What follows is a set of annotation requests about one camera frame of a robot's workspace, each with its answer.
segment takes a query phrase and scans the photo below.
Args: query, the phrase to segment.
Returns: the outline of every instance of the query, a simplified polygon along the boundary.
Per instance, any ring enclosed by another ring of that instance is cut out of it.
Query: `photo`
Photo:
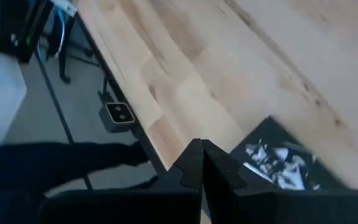
[[[261,122],[231,152],[231,156],[281,189],[319,190],[345,187],[314,154],[271,117]]]

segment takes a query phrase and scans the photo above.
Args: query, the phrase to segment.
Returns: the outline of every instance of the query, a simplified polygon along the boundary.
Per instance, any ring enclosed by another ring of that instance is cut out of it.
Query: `wood grain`
[[[193,138],[230,152],[272,115],[358,188],[358,45],[344,45],[358,35],[340,35],[358,26],[342,14],[324,25],[331,14],[315,13],[324,6],[305,19],[298,13],[311,9],[305,2],[80,0],[77,7],[167,169]],[[287,24],[305,27],[298,33]]]

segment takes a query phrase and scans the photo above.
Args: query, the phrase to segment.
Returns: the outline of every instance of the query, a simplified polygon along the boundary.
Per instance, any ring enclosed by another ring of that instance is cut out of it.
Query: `wooden desk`
[[[272,115],[358,188],[358,11],[337,0],[333,15],[320,0],[257,2],[79,0],[77,7],[167,169],[191,139],[230,152]]]

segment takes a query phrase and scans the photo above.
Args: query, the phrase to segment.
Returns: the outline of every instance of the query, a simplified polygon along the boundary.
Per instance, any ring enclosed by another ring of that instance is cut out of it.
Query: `black cable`
[[[58,113],[60,122],[61,122],[61,124],[62,124],[62,126],[63,126],[64,131],[65,131],[67,140],[68,140],[68,142],[69,142],[70,144],[74,144],[75,142],[74,142],[73,136],[71,135],[70,129],[68,128],[68,125],[67,125],[65,116],[64,116],[63,111],[62,111],[62,108],[60,107],[60,104],[59,104],[59,102],[58,102],[58,100],[57,100],[55,91],[53,90],[53,86],[52,86],[52,84],[50,83],[50,80],[49,80],[47,71],[46,71],[46,69],[45,69],[45,66],[44,66],[43,63],[42,63],[41,58],[39,57],[39,54],[35,54],[35,57],[37,58],[38,64],[39,64],[40,69],[41,69],[42,76],[44,77],[45,83],[47,84],[47,88],[48,88],[49,94],[50,94],[50,96],[52,97],[53,104],[55,105],[55,108],[56,108],[56,110],[57,110],[57,113]],[[83,177],[83,179],[84,179],[84,181],[85,181],[86,188],[87,188],[88,190],[93,190],[92,185],[91,185],[91,181],[89,180],[88,175],[85,175],[85,176]]]

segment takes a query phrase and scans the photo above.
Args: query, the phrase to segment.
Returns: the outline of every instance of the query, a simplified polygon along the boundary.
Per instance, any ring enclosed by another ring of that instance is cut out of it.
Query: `gray floor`
[[[70,53],[85,58],[81,52],[70,50]],[[75,142],[132,144],[135,141],[130,132],[107,133],[99,119],[101,102],[97,91],[101,89],[104,77],[100,68],[68,57],[67,73],[71,77],[71,84],[66,85],[58,77],[56,59],[44,62],[44,65]],[[68,142],[37,60],[33,58],[30,64],[21,68],[27,85],[27,96],[5,143]],[[108,189],[138,184],[153,175],[155,171],[148,163],[139,167],[120,166],[95,172],[89,175],[89,179],[94,189]],[[48,195],[85,188],[83,180],[75,180],[51,190]]]

